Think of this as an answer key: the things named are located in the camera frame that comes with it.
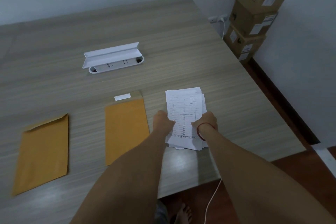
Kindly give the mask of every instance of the foot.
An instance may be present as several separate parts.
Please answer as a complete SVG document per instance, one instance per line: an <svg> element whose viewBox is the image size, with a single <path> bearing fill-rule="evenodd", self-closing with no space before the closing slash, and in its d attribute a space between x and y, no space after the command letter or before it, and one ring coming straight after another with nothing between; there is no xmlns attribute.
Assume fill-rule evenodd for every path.
<svg viewBox="0 0 336 224"><path fill-rule="evenodd" d="M191 209L189 208L189 206L182 204L181 208L177 213L174 224L190 224L191 220Z"/></svg>

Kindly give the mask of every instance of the wooden table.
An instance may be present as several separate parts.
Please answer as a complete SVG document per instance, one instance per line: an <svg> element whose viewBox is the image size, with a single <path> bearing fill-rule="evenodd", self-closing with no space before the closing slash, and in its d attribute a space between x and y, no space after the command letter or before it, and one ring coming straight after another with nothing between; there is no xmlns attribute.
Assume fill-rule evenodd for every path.
<svg viewBox="0 0 336 224"><path fill-rule="evenodd" d="M83 52L140 42L141 65L101 74ZM105 170L104 107L142 92L148 124L165 90L201 87L220 132L267 160L305 150L192 0L159 0L0 27L1 223L68 223ZM68 175L10 197L24 126L69 114ZM167 148L159 197L219 177L208 149Z"/></svg>

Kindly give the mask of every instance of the hand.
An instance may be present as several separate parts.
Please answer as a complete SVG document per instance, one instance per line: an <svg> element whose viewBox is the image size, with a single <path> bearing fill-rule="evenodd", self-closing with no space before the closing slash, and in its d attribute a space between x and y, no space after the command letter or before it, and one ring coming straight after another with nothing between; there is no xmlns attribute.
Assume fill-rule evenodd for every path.
<svg viewBox="0 0 336 224"><path fill-rule="evenodd" d="M168 114L162 110L158 111L153 118L153 131L160 131L165 136L173 129L174 120L168 119Z"/></svg>
<svg viewBox="0 0 336 224"><path fill-rule="evenodd" d="M197 128L200 124L205 123L205 122L213 125L214 128L216 129L216 131L218 131L217 118L213 115L212 112L206 112L206 113L202 114L202 117L199 120L196 120L195 122L192 122L191 125L194 128Z"/></svg>

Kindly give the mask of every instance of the white cable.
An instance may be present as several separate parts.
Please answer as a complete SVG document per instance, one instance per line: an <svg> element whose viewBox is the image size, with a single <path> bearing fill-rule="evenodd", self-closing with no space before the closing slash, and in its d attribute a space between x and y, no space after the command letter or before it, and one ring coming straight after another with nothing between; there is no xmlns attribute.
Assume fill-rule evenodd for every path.
<svg viewBox="0 0 336 224"><path fill-rule="evenodd" d="M224 19L221 18L219 21L223 22L223 35L222 35L222 40L224 38L224 32L225 32L225 22L224 22Z"/></svg>
<svg viewBox="0 0 336 224"><path fill-rule="evenodd" d="M222 182L222 179L219 181L219 184L218 184L218 186L217 186L215 192L213 193L212 197L210 198L210 201L209 201L209 203L208 203L208 205L207 205L207 208L205 209L204 224L205 224L205 222L207 221L207 211L208 211L208 207L209 207L209 205L210 205L210 202L211 202L213 196L216 194L216 192L217 192L217 190L218 190L218 188L219 188L221 182Z"/></svg>

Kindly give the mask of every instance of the forearm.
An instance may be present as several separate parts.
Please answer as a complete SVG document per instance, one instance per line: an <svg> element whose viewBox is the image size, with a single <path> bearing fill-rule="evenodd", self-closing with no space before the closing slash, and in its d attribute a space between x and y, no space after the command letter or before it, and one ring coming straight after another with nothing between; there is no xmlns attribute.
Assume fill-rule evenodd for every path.
<svg viewBox="0 0 336 224"><path fill-rule="evenodd" d="M321 204L283 171L209 125L202 125L200 133L242 223L335 223Z"/></svg>
<svg viewBox="0 0 336 224"><path fill-rule="evenodd" d="M114 161L94 184L71 223L152 221L165 147L165 134L153 131Z"/></svg>

